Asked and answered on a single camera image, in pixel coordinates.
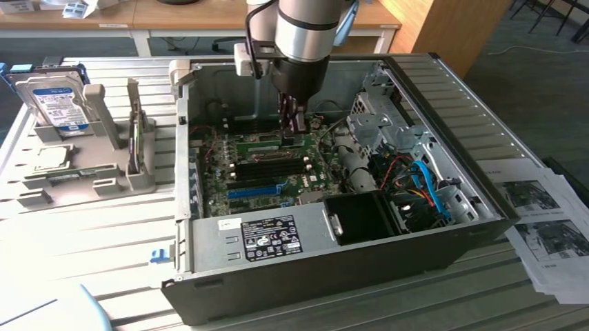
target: hard drive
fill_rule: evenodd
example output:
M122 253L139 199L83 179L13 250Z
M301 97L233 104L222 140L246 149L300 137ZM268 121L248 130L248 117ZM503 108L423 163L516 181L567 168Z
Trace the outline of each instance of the hard drive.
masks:
M98 121L83 97L90 81L85 66L13 68L7 75L21 99L34 111L39 126L54 126L63 137L91 133L90 122Z

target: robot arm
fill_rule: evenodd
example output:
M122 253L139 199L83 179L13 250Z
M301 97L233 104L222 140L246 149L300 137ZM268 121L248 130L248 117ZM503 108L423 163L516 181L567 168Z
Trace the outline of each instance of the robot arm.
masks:
M248 45L236 46L238 74L260 78L272 61L285 143L294 134L309 131L306 105L324 84L344 3L345 0L249 1Z

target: yellow cable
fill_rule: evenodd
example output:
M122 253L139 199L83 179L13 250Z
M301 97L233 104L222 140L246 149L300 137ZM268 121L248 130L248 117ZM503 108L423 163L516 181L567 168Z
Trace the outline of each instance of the yellow cable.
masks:
M409 189L408 192L412 192L413 194L417 194L417 195L420 195L424 199L427 199L427 198L425 198L425 195L424 195L423 193L420 193L419 191Z

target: blue pcie slot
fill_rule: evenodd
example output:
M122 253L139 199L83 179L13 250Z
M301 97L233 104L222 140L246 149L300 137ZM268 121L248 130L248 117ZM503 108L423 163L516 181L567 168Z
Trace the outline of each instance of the blue pcie slot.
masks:
M229 191L228 192L228 198L229 199L241 199L241 198L252 198L252 197L261 197L262 195L280 195L280 193L284 190L285 184L278 184L274 186L268 186L265 188L250 188L248 190L240 190L240 191Z

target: white cable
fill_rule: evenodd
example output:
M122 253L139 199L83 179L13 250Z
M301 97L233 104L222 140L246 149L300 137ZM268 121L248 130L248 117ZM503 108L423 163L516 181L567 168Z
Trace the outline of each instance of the white cable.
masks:
M560 52L557 50L544 50L543 48L533 48L533 47L528 47L528 46L512 46L512 47L505 48L501 52L488 53L488 55L503 55L507 52L509 52L511 50L513 50L515 48L525 48L528 50L537 50L539 52L556 53L556 54L589 53L589 50L571 50L570 52Z

